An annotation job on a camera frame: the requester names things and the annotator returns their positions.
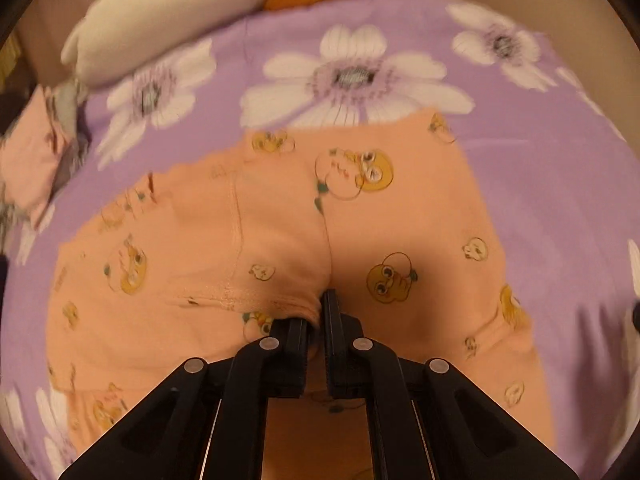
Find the peach duck print garment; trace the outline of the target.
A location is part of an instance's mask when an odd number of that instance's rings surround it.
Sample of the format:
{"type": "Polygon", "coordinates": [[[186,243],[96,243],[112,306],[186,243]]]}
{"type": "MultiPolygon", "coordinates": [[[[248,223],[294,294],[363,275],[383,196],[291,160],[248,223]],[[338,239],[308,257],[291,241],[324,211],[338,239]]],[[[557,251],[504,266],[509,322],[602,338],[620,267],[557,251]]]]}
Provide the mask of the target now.
{"type": "Polygon", "coordinates": [[[432,110],[251,131],[150,172],[58,253],[47,358],[84,452],[192,356],[231,358],[322,292],[398,356],[441,356],[545,444],[532,324],[472,170],[432,110]]]}

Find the purple floral bed sheet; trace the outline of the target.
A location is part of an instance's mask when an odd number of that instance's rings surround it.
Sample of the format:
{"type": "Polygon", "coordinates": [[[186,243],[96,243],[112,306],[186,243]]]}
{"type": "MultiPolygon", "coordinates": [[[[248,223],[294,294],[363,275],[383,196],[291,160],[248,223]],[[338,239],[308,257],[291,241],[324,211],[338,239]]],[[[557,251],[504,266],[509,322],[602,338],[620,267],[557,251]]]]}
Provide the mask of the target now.
{"type": "Polygon", "coordinates": [[[47,358],[58,253],[145,174],[251,131],[358,127],[432,110],[483,196],[550,401],[550,446],[595,479],[624,444],[639,297],[639,163],[538,32],[460,0],[336,0],[209,32],[91,92],[84,164],[14,240],[1,427],[39,479],[82,452],[47,358]]]}

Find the folded pink garment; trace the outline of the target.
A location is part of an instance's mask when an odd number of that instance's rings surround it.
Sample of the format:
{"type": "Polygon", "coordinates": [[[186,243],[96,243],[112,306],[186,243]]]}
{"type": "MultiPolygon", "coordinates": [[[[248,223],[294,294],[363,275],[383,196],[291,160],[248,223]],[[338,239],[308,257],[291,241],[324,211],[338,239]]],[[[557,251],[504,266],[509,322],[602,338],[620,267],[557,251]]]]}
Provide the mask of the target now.
{"type": "Polygon", "coordinates": [[[41,86],[21,112],[9,137],[1,142],[4,199],[24,214],[33,228],[40,225],[70,136],[52,116],[51,93],[41,86]]]}

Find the folded grey garment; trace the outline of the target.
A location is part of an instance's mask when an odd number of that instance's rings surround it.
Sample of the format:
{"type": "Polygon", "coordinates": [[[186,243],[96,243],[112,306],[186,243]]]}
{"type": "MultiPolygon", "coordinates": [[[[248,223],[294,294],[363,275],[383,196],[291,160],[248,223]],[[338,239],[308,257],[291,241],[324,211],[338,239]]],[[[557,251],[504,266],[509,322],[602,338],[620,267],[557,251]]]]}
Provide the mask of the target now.
{"type": "Polygon", "coordinates": [[[51,196],[58,194],[70,182],[88,154],[91,144],[85,116],[88,94],[87,87],[76,78],[67,79],[46,90],[52,125],[66,142],[53,180],[51,196]]]}

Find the white plush pillow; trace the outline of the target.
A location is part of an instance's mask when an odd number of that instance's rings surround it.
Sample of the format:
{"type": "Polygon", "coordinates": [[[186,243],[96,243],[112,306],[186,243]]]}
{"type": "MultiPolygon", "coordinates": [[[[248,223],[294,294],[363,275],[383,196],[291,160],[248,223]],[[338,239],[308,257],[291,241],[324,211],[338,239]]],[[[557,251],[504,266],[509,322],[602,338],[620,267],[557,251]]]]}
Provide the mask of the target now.
{"type": "Polygon", "coordinates": [[[89,87],[108,84],[264,0],[94,0],[61,62],[89,87]]]}

